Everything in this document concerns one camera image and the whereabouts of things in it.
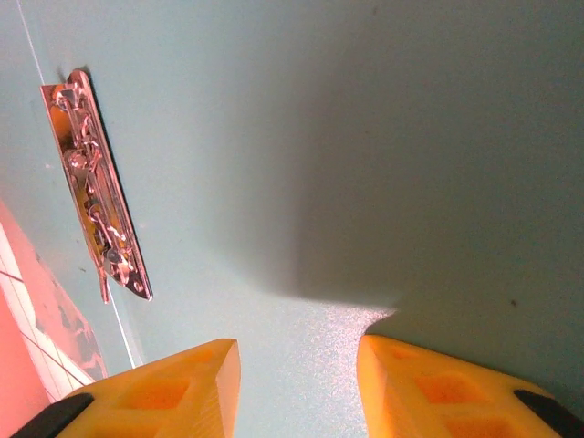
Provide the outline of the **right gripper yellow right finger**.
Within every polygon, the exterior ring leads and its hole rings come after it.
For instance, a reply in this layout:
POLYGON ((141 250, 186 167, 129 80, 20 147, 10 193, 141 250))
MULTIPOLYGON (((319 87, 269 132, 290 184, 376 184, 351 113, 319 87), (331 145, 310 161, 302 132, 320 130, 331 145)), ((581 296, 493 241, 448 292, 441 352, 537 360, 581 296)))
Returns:
POLYGON ((395 339, 357 356, 370 438, 584 438, 584 420, 537 385, 395 339))

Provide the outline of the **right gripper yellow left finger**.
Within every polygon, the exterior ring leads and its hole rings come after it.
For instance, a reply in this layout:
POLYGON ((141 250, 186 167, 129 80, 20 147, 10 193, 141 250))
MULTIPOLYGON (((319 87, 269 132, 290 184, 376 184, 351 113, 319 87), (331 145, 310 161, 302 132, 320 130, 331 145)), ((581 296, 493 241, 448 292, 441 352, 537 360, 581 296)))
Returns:
POLYGON ((10 438, 233 438, 235 339, 216 339, 79 388, 10 438))

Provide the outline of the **metal folder clip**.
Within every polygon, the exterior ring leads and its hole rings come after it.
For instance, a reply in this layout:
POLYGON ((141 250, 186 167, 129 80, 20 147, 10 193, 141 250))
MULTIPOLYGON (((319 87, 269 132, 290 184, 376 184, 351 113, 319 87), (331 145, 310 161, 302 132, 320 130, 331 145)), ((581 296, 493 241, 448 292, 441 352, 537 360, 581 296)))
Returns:
POLYGON ((110 301, 110 279, 134 296, 152 300, 151 284, 89 73, 76 68, 65 82, 43 85, 40 92, 97 270, 102 300, 110 301))

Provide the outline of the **teal file folder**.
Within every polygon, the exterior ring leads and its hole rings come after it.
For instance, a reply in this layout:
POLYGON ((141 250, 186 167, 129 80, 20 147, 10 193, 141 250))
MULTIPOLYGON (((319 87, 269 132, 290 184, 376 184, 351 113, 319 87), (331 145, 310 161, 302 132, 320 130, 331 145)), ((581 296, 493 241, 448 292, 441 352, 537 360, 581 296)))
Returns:
POLYGON ((0 202, 93 379, 236 339, 236 438, 366 438, 363 334, 584 419, 584 0, 0 0, 0 202), (151 300, 99 293, 40 92, 75 68, 151 300))

